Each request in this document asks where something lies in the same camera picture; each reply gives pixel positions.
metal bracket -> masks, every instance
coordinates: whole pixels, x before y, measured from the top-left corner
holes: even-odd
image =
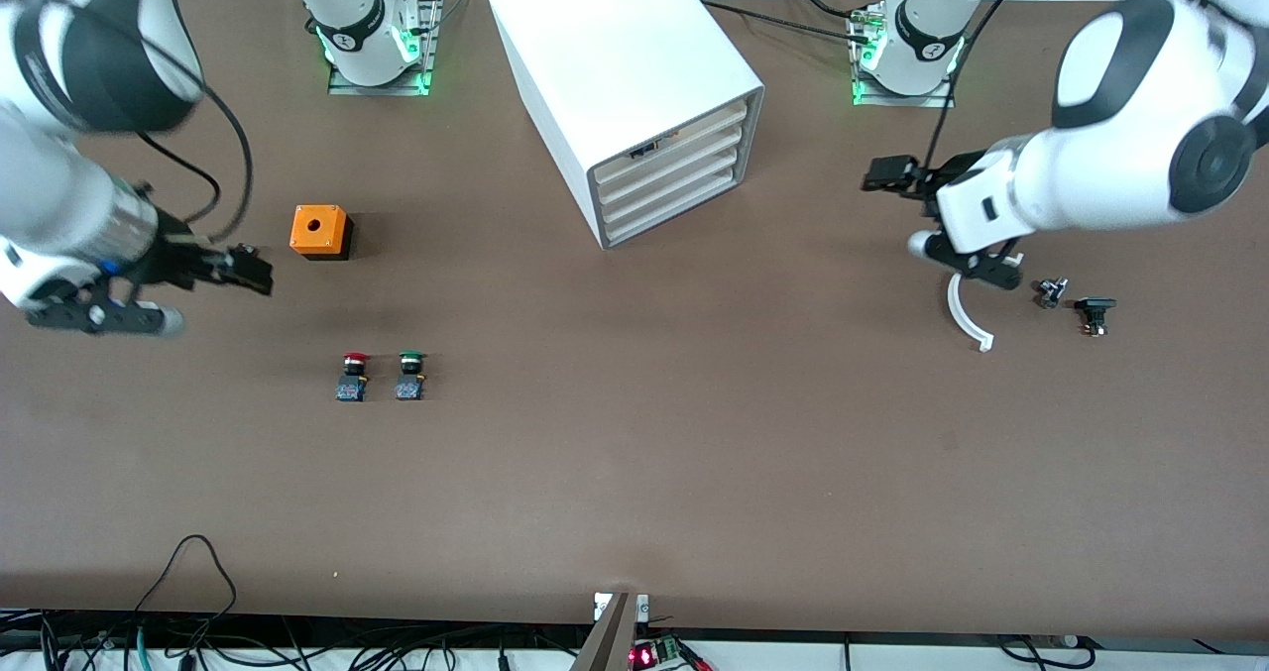
[[[595,610],[599,618],[586,643],[581,644],[571,671],[628,671],[634,627],[641,614],[647,616],[647,595],[596,594]]]
[[[608,608],[608,603],[612,601],[612,599],[613,592],[595,592],[595,622],[599,622],[599,618],[604,614],[604,609]],[[636,611],[638,613],[636,622],[640,624],[647,624],[647,595],[636,595],[634,605],[637,606]]]
[[[330,65],[326,91],[336,96],[428,96],[431,93],[431,71],[437,65],[438,27],[444,0],[405,0],[405,24],[401,25],[401,48],[418,53],[414,65],[401,71],[388,84],[365,88],[345,80],[335,65]]]

orange block with hole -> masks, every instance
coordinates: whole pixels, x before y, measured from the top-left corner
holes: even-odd
[[[348,260],[353,251],[353,218],[340,205],[296,207],[291,250],[308,260]]]

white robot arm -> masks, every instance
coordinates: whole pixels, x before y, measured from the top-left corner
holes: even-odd
[[[886,0],[868,11],[881,24],[865,29],[874,37],[860,70],[901,96],[933,93],[947,79],[959,52],[964,27],[982,0]]]
[[[405,47],[415,0],[303,1],[349,82],[391,82],[420,57]],[[82,133],[175,128],[199,79],[175,0],[0,3],[0,292],[32,325],[168,335],[180,315],[137,301],[142,285],[272,292],[250,247],[214,250],[75,148]],[[126,299],[113,279],[132,283]]]
[[[1245,8],[1264,15],[1269,0]],[[1015,288],[1016,238],[1197,218],[1233,195],[1265,143],[1269,29],[1187,0],[1128,0],[1071,39],[1051,128],[929,173],[911,156],[878,157],[864,189],[924,202],[939,228],[911,237],[915,255]]]
[[[365,88],[388,84],[421,57],[411,44],[419,0],[303,0],[326,57],[345,80]]]

